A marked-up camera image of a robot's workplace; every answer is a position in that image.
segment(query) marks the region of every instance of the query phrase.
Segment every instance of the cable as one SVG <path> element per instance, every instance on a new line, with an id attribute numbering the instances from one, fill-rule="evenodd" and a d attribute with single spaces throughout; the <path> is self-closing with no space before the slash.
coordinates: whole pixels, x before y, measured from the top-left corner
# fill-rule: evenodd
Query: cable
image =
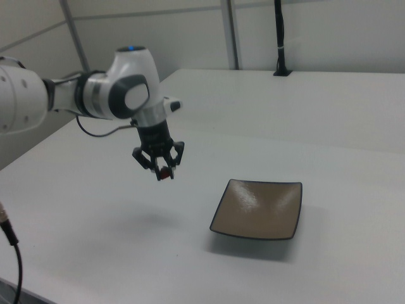
<path id="1" fill-rule="evenodd" d="M 64 83 L 69 82 L 69 81 L 77 80 L 80 76 L 81 76 L 81 74 L 79 74 L 78 76 L 75 76 L 75 77 L 70 77 L 70 78 L 67 78 L 67 79 L 62 79 L 62 80 L 59 80 L 59 81 L 54 81 L 54 84 L 55 84 L 56 86 L 58 86 L 58 85 L 60 85 L 60 84 L 64 84 Z"/>
<path id="2" fill-rule="evenodd" d="M 17 244 L 14 245 L 14 249 L 15 249 L 15 253 L 17 254 L 17 260 L 18 260 L 18 285 L 17 285 L 17 289 L 15 291 L 15 297 L 14 297 L 13 304 L 18 304 L 18 302 L 20 301 L 21 288 L 23 285 L 23 261 L 21 259 L 20 249 Z"/>
<path id="3" fill-rule="evenodd" d="M 20 249 L 18 247 L 18 239 L 14 233 L 13 226 L 11 226 L 11 222 L 8 219 L 6 210 L 4 209 L 3 205 L 0 203 L 0 227 L 4 231 L 9 243 L 11 246 L 14 246 L 15 253 L 17 255 L 18 260 L 18 285 L 15 292 L 14 302 L 13 304 L 18 304 L 21 295 L 21 288 L 23 284 L 23 262 L 21 258 Z"/>
<path id="4" fill-rule="evenodd" d="M 9 56 L 0 56 L 0 61 L 1 60 L 10 60 L 12 62 L 15 62 L 17 65 L 19 65 L 21 68 L 25 68 L 25 66 L 21 63 L 20 60 L 14 58 L 14 57 L 9 57 Z"/>
<path id="5" fill-rule="evenodd" d="M 76 121 L 77 121 L 78 126 L 82 129 L 82 131 L 85 132 L 87 135 L 90 135 L 92 137 L 106 137 L 106 136 L 112 135 L 112 133 L 115 133 L 116 131 L 119 131 L 119 130 L 129 129 L 129 128 L 137 128 L 138 127 L 135 124 L 135 120 L 132 120 L 130 125 L 122 125 L 121 127 L 115 128 L 114 130 L 109 131 L 108 133 L 105 133 L 105 134 L 93 134 L 93 133 L 90 133 L 89 131 L 87 131 L 82 126 L 82 124 L 80 123 L 80 120 L 78 119 L 78 116 L 76 116 Z"/>

